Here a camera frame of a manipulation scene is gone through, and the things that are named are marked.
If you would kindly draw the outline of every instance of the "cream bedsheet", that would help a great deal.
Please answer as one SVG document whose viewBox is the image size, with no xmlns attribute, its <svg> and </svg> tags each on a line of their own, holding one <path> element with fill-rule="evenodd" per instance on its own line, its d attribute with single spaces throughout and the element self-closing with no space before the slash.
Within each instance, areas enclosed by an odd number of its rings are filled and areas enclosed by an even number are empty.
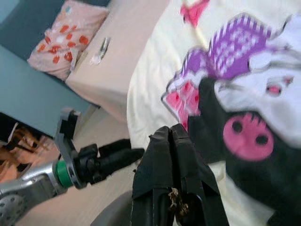
<svg viewBox="0 0 301 226">
<path fill-rule="evenodd" d="M 300 0 L 211 0 L 197 29 L 183 24 L 181 0 L 172 0 L 158 21 L 136 66 L 127 96 L 127 121 L 132 145 L 146 148 L 148 135 L 177 123 L 160 98 L 174 73 L 181 69 L 188 50 L 209 47 L 211 37 L 234 16 L 246 12 L 271 26 L 282 28 L 291 14 L 301 10 Z M 237 189 L 225 173 L 224 162 L 210 166 L 218 182 L 231 226 L 264 226 L 273 210 Z"/>
</svg>

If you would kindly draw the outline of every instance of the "pink pig nose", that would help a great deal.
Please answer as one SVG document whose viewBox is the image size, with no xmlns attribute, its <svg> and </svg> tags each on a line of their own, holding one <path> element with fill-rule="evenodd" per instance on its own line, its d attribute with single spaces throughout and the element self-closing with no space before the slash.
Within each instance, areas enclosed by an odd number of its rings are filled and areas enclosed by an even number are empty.
<svg viewBox="0 0 301 226">
<path fill-rule="evenodd" d="M 262 161 L 273 152 L 272 133 L 263 121 L 250 114 L 229 119 L 224 126 L 223 138 L 229 151 L 246 161 Z"/>
</svg>

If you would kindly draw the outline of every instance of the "pink pillowcase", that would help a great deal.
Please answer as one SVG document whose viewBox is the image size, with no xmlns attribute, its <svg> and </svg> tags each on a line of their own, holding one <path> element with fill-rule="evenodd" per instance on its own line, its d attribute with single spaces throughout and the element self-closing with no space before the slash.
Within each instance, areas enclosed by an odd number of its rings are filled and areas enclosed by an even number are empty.
<svg viewBox="0 0 301 226">
<path fill-rule="evenodd" d="M 39 71 L 66 80 L 73 59 L 71 48 L 79 52 L 85 50 L 108 14 L 104 7 L 66 1 L 52 28 L 45 31 L 45 39 L 27 62 Z"/>
</svg>

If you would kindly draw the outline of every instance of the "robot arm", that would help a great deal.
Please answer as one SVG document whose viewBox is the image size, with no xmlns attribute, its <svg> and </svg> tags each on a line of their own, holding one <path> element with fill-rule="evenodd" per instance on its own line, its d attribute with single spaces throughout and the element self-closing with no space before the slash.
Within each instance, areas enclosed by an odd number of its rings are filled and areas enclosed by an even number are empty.
<svg viewBox="0 0 301 226">
<path fill-rule="evenodd" d="M 12 226 L 36 205 L 75 186 L 105 180 L 113 172 L 143 156 L 143 149 L 131 149 L 129 140 L 97 148 L 96 144 L 77 152 L 72 139 L 79 113 L 63 109 L 55 143 L 64 161 L 54 161 L 29 170 L 20 179 L 0 185 L 0 226 Z"/>
</svg>

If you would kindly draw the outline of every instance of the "green ring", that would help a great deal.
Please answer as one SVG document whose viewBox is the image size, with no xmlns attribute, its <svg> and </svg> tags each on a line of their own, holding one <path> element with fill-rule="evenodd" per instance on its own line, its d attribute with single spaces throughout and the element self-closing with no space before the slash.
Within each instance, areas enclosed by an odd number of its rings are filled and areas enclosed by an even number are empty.
<svg viewBox="0 0 301 226">
<path fill-rule="evenodd" d="M 63 187 L 68 188 L 73 186 L 73 183 L 70 180 L 67 171 L 65 161 L 59 161 L 56 165 L 55 171 Z"/>
</svg>

